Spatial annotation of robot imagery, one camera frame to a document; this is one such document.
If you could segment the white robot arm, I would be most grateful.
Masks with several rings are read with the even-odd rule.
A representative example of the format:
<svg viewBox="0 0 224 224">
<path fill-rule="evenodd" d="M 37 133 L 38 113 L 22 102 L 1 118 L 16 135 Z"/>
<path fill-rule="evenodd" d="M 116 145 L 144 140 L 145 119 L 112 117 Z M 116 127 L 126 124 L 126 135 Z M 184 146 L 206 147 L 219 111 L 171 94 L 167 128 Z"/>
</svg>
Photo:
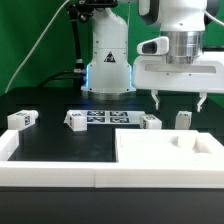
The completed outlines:
<svg viewBox="0 0 224 224">
<path fill-rule="evenodd" d="M 208 0 L 119 0 L 138 5 L 147 25 L 160 28 L 157 38 L 137 46 L 139 56 L 127 62 L 128 26 L 112 3 L 87 1 L 94 8 L 93 58 L 82 90 L 98 99 L 118 99 L 137 89 L 193 92 L 201 101 L 224 93 L 224 53 L 202 50 Z"/>
</svg>

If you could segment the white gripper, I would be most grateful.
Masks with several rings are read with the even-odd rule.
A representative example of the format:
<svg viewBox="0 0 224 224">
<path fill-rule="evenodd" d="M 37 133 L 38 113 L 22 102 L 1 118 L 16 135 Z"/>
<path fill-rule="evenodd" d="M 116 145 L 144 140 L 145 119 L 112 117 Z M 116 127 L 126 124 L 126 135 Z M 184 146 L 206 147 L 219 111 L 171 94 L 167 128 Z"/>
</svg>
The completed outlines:
<svg viewBox="0 0 224 224">
<path fill-rule="evenodd" d="M 224 51 L 202 52 L 199 41 L 160 36 L 137 46 L 133 85 L 151 90 L 156 110 L 158 91 L 199 93 L 197 112 L 207 93 L 224 93 Z"/>
</svg>

